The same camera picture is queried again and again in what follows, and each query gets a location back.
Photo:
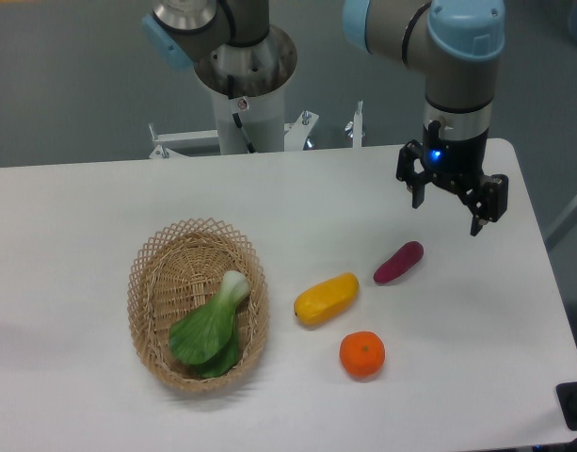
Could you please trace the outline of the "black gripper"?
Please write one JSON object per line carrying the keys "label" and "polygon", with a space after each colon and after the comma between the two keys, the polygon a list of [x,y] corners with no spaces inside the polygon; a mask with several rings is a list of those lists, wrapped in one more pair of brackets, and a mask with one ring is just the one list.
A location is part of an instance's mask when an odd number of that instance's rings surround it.
{"label": "black gripper", "polygon": [[424,202],[430,182],[458,194],[472,214],[470,235],[477,236],[506,212],[509,179],[504,174],[484,175],[488,130],[465,140],[445,139],[440,131],[441,123],[432,121],[424,130],[423,145],[411,140],[400,149],[395,177],[406,184],[414,209]]}

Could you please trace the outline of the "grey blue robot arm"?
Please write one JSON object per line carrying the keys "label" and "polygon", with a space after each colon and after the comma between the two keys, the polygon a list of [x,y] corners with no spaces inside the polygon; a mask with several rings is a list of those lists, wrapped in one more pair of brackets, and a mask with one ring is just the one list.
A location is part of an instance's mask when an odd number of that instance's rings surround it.
{"label": "grey blue robot arm", "polygon": [[[499,58],[501,1],[347,1],[346,39],[425,77],[423,136],[402,147],[396,177],[414,206],[433,185],[470,210],[471,231],[506,211],[508,180],[482,168]],[[156,1],[142,19],[175,69],[193,69],[212,94],[224,154],[285,149],[283,89],[297,65],[292,39],[266,1]]]}

